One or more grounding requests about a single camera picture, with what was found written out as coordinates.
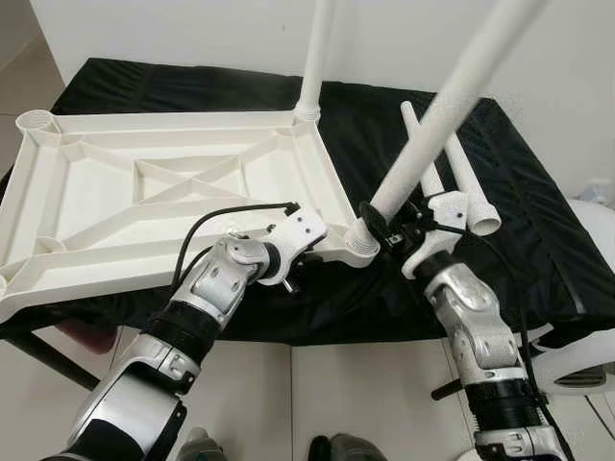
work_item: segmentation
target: black cable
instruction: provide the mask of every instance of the black cable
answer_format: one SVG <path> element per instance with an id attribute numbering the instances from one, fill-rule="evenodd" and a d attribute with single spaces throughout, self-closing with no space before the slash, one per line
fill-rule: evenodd
<path id="1" fill-rule="evenodd" d="M 190 240 L 192 240 L 192 237 L 194 236 L 196 231 L 201 226 L 203 226 L 204 223 L 206 223 L 209 219 L 214 218 L 216 216 L 220 216 L 222 214 L 237 213 L 239 211 L 252 211 L 256 209 L 272 209 L 272 208 L 289 208 L 289 209 L 294 210 L 294 209 L 297 209 L 298 206 L 297 204 L 293 202 L 284 202 L 281 204 L 233 206 L 229 208 L 217 209 L 199 218 L 197 222 L 192 225 L 188 233 L 185 235 L 184 242 L 182 243 L 180 252 L 177 255 L 177 262 L 175 264 L 175 272 L 173 273 L 173 279 L 171 281 L 171 294 L 173 294 L 179 287 L 180 277 L 182 275 L 182 266 L 184 265 L 185 253 L 187 252 L 188 245 L 190 244 Z"/>
<path id="2" fill-rule="evenodd" d="M 207 247 L 205 248 L 202 252 L 200 252 L 199 254 L 197 254 L 196 256 L 194 256 L 192 258 L 192 260 L 190 261 L 190 263 L 185 266 L 184 271 L 182 272 L 182 274 L 180 275 L 180 279 L 177 282 L 177 286 L 182 286 L 182 283 L 184 283 L 185 280 L 185 276 L 188 275 L 188 273 L 192 270 L 192 268 L 196 265 L 197 262 L 199 262 L 199 260 L 205 256 L 207 253 L 209 253 L 209 250 L 211 250 L 212 247 Z"/>
<path id="3" fill-rule="evenodd" d="M 536 383 L 536 375 L 534 374 L 534 367 L 531 362 L 531 352 L 529 351 L 527 313 L 526 313 L 526 310 L 522 307 L 522 304 L 519 303 L 519 300 L 517 299 L 516 290 L 519 290 L 519 285 L 517 283 L 517 277 L 515 276 L 516 269 L 513 268 L 512 264 L 508 262 L 505 256 L 502 255 L 502 253 L 500 253 L 500 251 L 496 247 L 494 247 L 493 244 L 489 242 L 486 238 L 481 237 L 480 235 L 476 235 L 475 233 L 470 232 L 465 229 L 458 229 L 458 228 L 453 228 L 450 226 L 443 226 L 440 224 L 436 224 L 435 228 L 440 231 L 457 233 L 459 235 L 468 236 L 470 238 L 473 238 L 475 241 L 480 242 L 482 245 L 486 246 L 495 256 L 498 257 L 500 262 L 503 264 L 504 269 L 508 273 L 508 276 L 510 277 L 510 280 L 512 281 L 514 285 L 513 287 L 514 288 L 513 289 L 514 302 L 516 302 L 517 304 L 517 309 L 519 311 L 519 318 L 521 320 L 521 328 L 519 330 L 519 333 L 521 334 L 521 351 L 522 351 L 522 356 L 524 358 L 524 361 L 526 362 L 526 371 L 528 372 L 529 386 L 531 387 L 531 390 L 534 394 L 534 398 L 536 399 L 536 402 L 538 403 L 538 407 L 540 408 L 540 411 L 542 412 L 543 416 L 547 420 L 547 423 L 549 423 L 549 425 L 555 431 L 555 434 L 557 435 L 557 439 L 559 440 L 559 444 L 564 450 L 564 453 L 566 454 L 568 461 L 575 461 L 575 456 L 573 455 L 570 445 L 568 445 L 568 441 L 564 437 L 564 434 L 559 428 L 559 425 L 557 425 L 557 423 L 555 422 L 555 418 L 551 414 L 551 411 L 549 411 L 549 408 L 547 408 L 545 399 L 542 397 L 540 393 L 540 389 L 538 389 L 538 384 Z"/>
<path id="4" fill-rule="evenodd" d="M 596 406 L 594 405 L 594 402 L 591 401 L 589 396 L 584 396 L 584 397 L 585 397 L 585 400 L 587 400 L 587 403 L 589 404 L 591 409 L 594 411 L 594 414 L 596 415 L 596 418 L 598 418 L 598 421 L 600 421 L 600 423 L 603 425 L 604 430 L 608 432 L 608 435 L 610 435 L 613 442 L 615 442 L 615 434 L 613 434 L 613 431 L 611 430 L 611 428 L 608 426 L 608 424 L 604 420 L 603 415 L 600 414 L 600 412 L 598 411 L 598 408 L 596 408 Z"/>

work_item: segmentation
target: white plastic frame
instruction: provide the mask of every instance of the white plastic frame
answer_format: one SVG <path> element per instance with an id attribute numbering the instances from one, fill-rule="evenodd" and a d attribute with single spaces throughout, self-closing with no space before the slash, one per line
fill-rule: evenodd
<path id="1" fill-rule="evenodd" d="M 356 219 L 315 123 L 291 111 L 55 116 L 26 112 L 0 207 L 0 322 L 19 308 L 165 285 L 189 227 L 227 206 L 295 201 L 346 260 Z M 265 234 L 280 210 L 220 216 L 191 254 L 228 230 Z"/>

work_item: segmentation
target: white chair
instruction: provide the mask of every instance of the white chair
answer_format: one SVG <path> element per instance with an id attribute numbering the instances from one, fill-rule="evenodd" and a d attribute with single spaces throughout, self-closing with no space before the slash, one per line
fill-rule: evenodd
<path id="1" fill-rule="evenodd" d="M 580 222 L 592 236 L 604 259 L 615 272 L 615 211 L 605 206 L 569 201 Z M 568 346 L 545 352 L 533 360 L 538 386 L 549 394 L 586 395 L 615 391 L 615 328 L 596 331 Z M 604 379 L 593 385 L 592 372 L 601 367 Z M 578 379 L 565 378 L 577 374 Z"/>

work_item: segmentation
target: floor tile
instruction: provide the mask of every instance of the floor tile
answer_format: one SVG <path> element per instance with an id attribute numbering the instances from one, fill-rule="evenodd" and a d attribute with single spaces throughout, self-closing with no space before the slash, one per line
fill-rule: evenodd
<path id="1" fill-rule="evenodd" d="M 18 115 L 32 109 L 50 109 L 63 89 L 53 61 L 17 59 L 0 73 L 0 113 Z"/>
<path id="2" fill-rule="evenodd" d="M 33 461 L 65 447 L 87 391 L 0 342 L 2 459 Z"/>
<path id="3" fill-rule="evenodd" d="M 449 340 L 448 338 L 443 338 L 441 339 L 441 341 L 442 347 L 444 348 L 444 353 L 446 355 L 446 360 L 449 365 L 449 370 L 451 371 L 451 376 L 453 377 L 453 379 L 457 379 L 459 378 L 459 372 L 457 371 L 456 364 L 453 361 L 453 355 Z M 466 397 L 465 392 L 457 392 L 454 396 L 448 396 L 446 399 L 457 399 L 463 411 L 463 419 L 466 425 L 466 429 L 468 431 L 468 437 L 470 437 L 470 440 L 474 440 L 474 433 L 479 430 L 479 427 L 477 426 L 477 422 L 474 415 L 470 411 L 470 403 L 468 402 L 468 398 Z"/>
<path id="4" fill-rule="evenodd" d="M 591 401 L 593 408 L 590 406 L 591 410 L 596 415 L 597 420 L 600 423 L 604 423 L 605 428 L 604 431 L 608 434 L 609 431 L 612 435 L 609 434 L 613 444 L 615 444 L 615 413 L 613 413 L 613 405 L 607 398 L 607 394 L 595 394 L 587 396 Z"/>
<path id="5" fill-rule="evenodd" d="M 604 394 L 604 399 L 606 400 L 606 404 L 608 405 L 611 415 L 615 418 L 615 391 Z"/>
<path id="6" fill-rule="evenodd" d="M 578 461 L 615 459 L 615 443 L 583 396 L 552 396 L 550 408 Z"/>
<path id="7" fill-rule="evenodd" d="M 288 346 L 218 341 L 184 398 L 188 416 L 178 441 L 200 426 L 231 461 L 289 461 L 290 393 Z"/>
<path id="8" fill-rule="evenodd" d="M 53 56 L 43 34 L 32 40 L 28 46 L 17 56 L 13 63 L 21 63 L 27 60 L 47 60 L 52 61 Z"/>
<path id="9" fill-rule="evenodd" d="M 294 348 L 293 459 L 311 439 L 347 432 L 390 461 L 455 460 L 472 446 L 457 399 L 430 392 L 451 379 L 440 341 Z"/>
<path id="10" fill-rule="evenodd" d="M 17 118 L 15 115 L 0 115 L 0 175 L 2 176 L 14 164 L 23 137 L 15 126 L 15 118 Z"/>
<path id="11" fill-rule="evenodd" d="M 36 335 L 99 378 L 111 367 L 113 350 L 101 355 L 90 352 L 55 327 L 39 329 Z"/>

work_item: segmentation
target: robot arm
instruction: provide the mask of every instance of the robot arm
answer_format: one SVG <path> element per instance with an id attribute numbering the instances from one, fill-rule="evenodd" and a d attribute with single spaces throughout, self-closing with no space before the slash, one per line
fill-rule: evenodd
<path id="1" fill-rule="evenodd" d="M 458 191 L 428 197 L 412 223 L 390 228 L 371 206 L 361 215 L 381 247 L 396 255 L 407 279 L 424 294 L 447 332 L 459 378 L 479 431 L 482 459 L 567 461 L 556 432 L 543 425 L 515 337 L 500 317 L 498 298 L 452 256 L 465 229 L 467 201 Z"/>
<path id="2" fill-rule="evenodd" d="M 282 282 L 292 261 L 326 232 L 315 212 L 299 209 L 262 239 L 216 242 L 90 394 L 68 448 L 45 461 L 165 460 L 185 419 L 181 396 L 246 286 Z"/>

